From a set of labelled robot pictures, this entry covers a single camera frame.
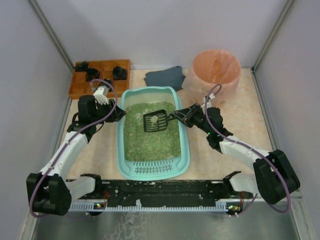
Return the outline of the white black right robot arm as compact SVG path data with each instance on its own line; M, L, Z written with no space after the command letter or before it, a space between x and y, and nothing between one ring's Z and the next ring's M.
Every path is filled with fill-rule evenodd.
M260 195L268 204L274 205L301 187L282 150L258 149L241 141L224 127L217 107L196 103L174 109L167 102L138 103L125 110L119 109L119 112L126 160L146 162L178 157L182 153L179 127L196 127L206 134L206 141L213 150L231 156L253 170L253 174L237 172L227 178L232 191Z

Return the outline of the teal plastic litter box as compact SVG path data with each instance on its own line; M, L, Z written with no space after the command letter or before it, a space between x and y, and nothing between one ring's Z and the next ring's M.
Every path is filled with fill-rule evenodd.
M157 110L168 114L183 108L171 87L126 90L119 107L126 115L117 124L116 161L120 174L129 180L155 181L182 175L190 165L187 128L171 120L167 129L145 132L143 116Z

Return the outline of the black slotted litter scoop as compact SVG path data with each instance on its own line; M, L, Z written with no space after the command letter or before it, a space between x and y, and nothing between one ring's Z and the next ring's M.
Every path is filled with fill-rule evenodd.
M176 119L173 114L160 109L143 115L143 129L146 133L156 133L167 129L169 121Z

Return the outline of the green litter clump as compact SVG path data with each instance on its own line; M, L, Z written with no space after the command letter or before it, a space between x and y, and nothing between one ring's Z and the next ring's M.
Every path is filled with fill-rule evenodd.
M155 124L155 123L157 123L158 122L158 116L156 116L156 115L154 115L154 116L152 116L151 118L150 118L150 121L153 123L153 124Z

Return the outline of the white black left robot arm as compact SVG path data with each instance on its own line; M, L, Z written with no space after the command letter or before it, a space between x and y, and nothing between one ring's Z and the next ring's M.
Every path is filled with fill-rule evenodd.
M96 198L102 194L100 175L83 173L70 182L67 175L80 153L99 131L97 125L115 123L125 116L125 111L117 103L117 98L105 98L103 101L93 95L79 98L78 111L72 117L61 146L39 173L31 173L26 178L28 207L34 218L64 216L73 202L82 197Z

